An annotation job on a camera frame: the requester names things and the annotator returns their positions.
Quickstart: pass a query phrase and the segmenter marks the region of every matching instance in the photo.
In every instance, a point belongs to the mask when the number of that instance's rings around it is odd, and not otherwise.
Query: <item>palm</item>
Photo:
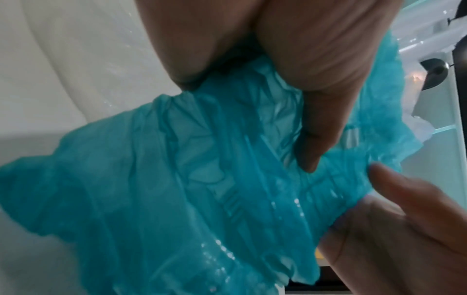
[[[452,244],[439,238],[443,233],[427,234],[438,227],[430,224],[436,216],[423,222],[414,215],[367,196],[336,222],[320,250],[356,295],[467,294],[467,250],[457,248],[465,224],[451,225]]]

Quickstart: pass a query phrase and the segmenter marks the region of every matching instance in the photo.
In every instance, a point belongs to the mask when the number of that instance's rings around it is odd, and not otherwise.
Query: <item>plastic wrinkle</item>
[[[90,294],[277,294],[313,284],[320,237],[421,146],[403,123],[404,70],[384,38],[338,145],[317,171],[292,152],[303,98],[262,57],[194,92],[66,135],[0,169],[0,203],[29,231],[76,244]]]

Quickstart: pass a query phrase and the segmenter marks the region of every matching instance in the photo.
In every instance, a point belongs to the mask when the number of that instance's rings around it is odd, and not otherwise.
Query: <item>teal plastic material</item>
[[[421,147],[401,120],[403,88],[387,36],[340,143],[306,174],[292,152],[302,94],[263,57],[2,167],[0,203],[29,231],[75,243],[91,295],[313,284],[318,241],[369,192],[368,164],[397,168]]]

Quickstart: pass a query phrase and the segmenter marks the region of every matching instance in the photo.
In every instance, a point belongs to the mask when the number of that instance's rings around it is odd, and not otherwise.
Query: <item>crinkled plastic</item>
[[[0,169],[0,203],[76,244],[90,294],[276,294],[313,284],[314,249],[371,189],[369,163],[421,147],[402,121],[404,70],[384,38],[342,138],[317,171],[292,147],[303,98],[262,57],[194,92],[66,135]]]

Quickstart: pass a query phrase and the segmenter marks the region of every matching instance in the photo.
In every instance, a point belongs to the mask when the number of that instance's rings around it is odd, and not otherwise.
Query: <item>hand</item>
[[[226,54],[251,47],[253,36],[281,76],[304,91],[296,154],[309,172],[339,140],[402,2],[136,0],[162,63],[185,89],[199,85]]]
[[[369,176],[400,207],[367,196],[320,244],[353,294],[467,294],[467,213],[425,181],[382,165]]]

